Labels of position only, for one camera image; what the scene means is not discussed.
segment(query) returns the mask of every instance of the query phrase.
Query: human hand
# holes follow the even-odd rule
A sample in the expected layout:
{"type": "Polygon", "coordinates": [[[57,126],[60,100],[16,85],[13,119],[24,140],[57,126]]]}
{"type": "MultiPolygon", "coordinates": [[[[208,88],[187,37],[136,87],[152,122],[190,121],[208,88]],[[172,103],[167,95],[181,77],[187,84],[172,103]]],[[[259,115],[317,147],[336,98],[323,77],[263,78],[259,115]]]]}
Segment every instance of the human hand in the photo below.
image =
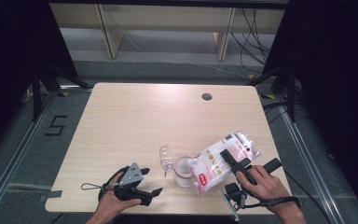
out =
{"type": "MultiPolygon", "coordinates": [[[[117,180],[123,175],[119,173],[111,183],[116,183],[117,180]]],[[[136,206],[142,201],[140,199],[131,199],[128,201],[119,200],[115,193],[112,191],[113,187],[108,187],[106,193],[98,203],[97,209],[95,210],[92,217],[87,222],[88,224],[100,224],[112,222],[113,219],[120,214],[123,210],[136,206]]]]}
{"type": "MultiPolygon", "coordinates": [[[[290,196],[281,180],[267,173],[263,166],[253,166],[248,172],[257,182],[257,185],[250,183],[241,172],[237,172],[236,176],[242,186],[252,192],[258,200],[271,200],[290,196]]],[[[282,223],[307,223],[296,203],[279,203],[266,208],[277,215],[282,223]]]]}

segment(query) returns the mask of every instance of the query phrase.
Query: wooden table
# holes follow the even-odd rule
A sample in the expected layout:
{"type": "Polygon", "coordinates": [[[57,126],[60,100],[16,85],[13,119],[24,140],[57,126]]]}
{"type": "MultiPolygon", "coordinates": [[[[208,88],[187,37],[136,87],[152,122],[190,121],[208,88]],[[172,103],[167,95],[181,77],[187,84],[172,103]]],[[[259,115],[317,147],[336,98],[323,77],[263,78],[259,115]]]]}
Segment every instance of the wooden table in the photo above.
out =
{"type": "MultiPolygon", "coordinates": [[[[83,190],[83,183],[101,185],[118,169],[134,161],[150,173],[138,189],[164,188],[148,206],[127,209],[127,214],[231,215],[218,194],[235,181],[198,196],[193,188],[177,186],[173,176],[164,177],[159,150],[169,145],[174,158],[198,155],[229,133],[242,131],[261,152],[253,164],[264,165],[279,155],[256,89],[248,86],[99,83],[95,85],[68,148],[49,198],[49,212],[93,212],[98,189],[83,190]],[[212,100],[202,99],[210,93],[212,100]]],[[[282,168],[273,173],[289,189],[282,168]]],[[[249,198],[247,204],[257,203],[249,198]]],[[[263,207],[239,214],[270,214],[263,207]]]]}

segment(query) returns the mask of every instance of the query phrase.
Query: snack bag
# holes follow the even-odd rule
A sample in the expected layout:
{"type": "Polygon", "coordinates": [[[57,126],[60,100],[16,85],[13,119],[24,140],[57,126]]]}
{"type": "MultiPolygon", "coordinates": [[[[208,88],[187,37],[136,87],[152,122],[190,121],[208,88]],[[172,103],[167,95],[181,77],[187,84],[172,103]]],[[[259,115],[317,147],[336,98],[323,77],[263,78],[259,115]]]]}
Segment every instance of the snack bag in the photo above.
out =
{"type": "Polygon", "coordinates": [[[200,195],[220,184],[231,172],[231,167],[220,152],[227,149],[232,157],[241,162],[245,158],[254,160],[259,151],[243,133],[231,133],[226,138],[201,151],[191,164],[191,173],[200,195]]]}

